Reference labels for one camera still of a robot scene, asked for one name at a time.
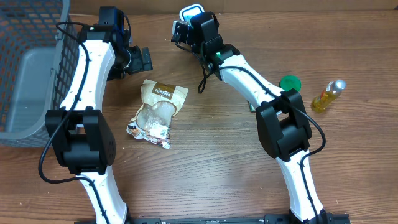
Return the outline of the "green white Knorr container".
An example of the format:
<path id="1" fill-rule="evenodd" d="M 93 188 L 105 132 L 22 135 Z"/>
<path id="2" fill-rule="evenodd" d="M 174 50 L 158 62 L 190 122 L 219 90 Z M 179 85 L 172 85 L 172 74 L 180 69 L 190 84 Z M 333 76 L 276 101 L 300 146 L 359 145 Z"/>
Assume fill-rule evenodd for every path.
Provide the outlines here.
<path id="1" fill-rule="evenodd" d="M 298 77 L 295 75 L 286 75 L 282 77 L 279 82 L 279 87 L 284 91 L 289 91 L 294 89 L 296 91 L 300 91 L 302 87 L 302 83 Z"/>

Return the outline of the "mint green snack packet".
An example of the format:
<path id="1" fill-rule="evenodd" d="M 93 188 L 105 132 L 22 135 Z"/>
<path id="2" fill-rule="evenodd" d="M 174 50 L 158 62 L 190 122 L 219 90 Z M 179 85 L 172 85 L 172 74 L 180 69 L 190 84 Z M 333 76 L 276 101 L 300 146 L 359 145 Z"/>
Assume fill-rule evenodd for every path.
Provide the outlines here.
<path id="1" fill-rule="evenodd" d="M 183 11 L 183 18 L 187 23 L 190 23 L 190 19 L 197 14 L 201 13 L 201 9 L 198 7 L 191 8 L 189 10 Z"/>

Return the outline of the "yellow liquid bottle grey cap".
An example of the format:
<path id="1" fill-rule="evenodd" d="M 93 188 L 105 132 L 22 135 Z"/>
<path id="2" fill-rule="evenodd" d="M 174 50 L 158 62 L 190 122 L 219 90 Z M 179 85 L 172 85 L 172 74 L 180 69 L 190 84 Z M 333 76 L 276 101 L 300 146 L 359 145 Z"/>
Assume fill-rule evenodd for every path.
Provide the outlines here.
<path id="1" fill-rule="evenodd" d="M 344 80 L 333 80 L 326 88 L 316 97 L 314 97 L 311 108 L 317 113 L 322 113 L 326 110 L 326 107 L 336 100 L 346 88 Z"/>

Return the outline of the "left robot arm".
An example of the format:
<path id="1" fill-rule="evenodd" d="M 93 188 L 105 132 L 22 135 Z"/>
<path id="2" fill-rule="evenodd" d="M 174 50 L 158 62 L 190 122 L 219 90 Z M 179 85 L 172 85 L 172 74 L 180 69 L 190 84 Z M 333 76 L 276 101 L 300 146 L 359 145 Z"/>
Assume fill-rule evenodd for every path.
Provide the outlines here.
<path id="1" fill-rule="evenodd" d="M 102 6 L 96 24 L 82 24 L 73 35 L 79 45 L 71 87 L 59 109 L 48 110 L 49 134 L 39 159 L 40 177 L 50 183 L 79 181 L 95 210 L 95 223 L 131 223 L 128 206 L 113 174 L 116 141 L 102 113 L 106 83 L 153 69 L 148 48 L 131 46 L 131 30 L 122 10 Z"/>

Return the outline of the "brown printed snack pouch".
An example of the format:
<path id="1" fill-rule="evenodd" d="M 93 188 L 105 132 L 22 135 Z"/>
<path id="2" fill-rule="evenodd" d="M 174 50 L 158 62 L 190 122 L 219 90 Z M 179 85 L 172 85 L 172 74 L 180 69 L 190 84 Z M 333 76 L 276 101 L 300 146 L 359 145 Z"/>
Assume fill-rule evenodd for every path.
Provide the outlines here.
<path id="1" fill-rule="evenodd" d="M 170 124 L 186 100 L 188 88 L 144 80 L 141 86 L 142 106 L 131 118 L 126 132 L 135 139 L 169 149 Z"/>

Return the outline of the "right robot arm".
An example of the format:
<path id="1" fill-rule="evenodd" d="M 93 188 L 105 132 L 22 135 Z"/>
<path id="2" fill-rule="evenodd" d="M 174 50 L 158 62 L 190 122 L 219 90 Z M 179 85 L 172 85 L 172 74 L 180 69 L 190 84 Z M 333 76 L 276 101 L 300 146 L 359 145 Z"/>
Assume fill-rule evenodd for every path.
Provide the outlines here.
<path id="1" fill-rule="evenodd" d="M 263 222 L 335 223 L 318 199 L 313 183 L 309 140 L 311 127 L 319 125 L 306 114 L 300 93 L 273 85 L 247 63 L 236 47 L 224 43 L 213 12 L 192 4 L 183 8 L 179 17 L 172 26 L 172 42 L 179 48 L 190 46 L 188 51 L 198 59 L 204 79 L 216 75 L 255 108 L 259 141 L 281 168 L 289 193 L 289 214 L 268 214 Z"/>

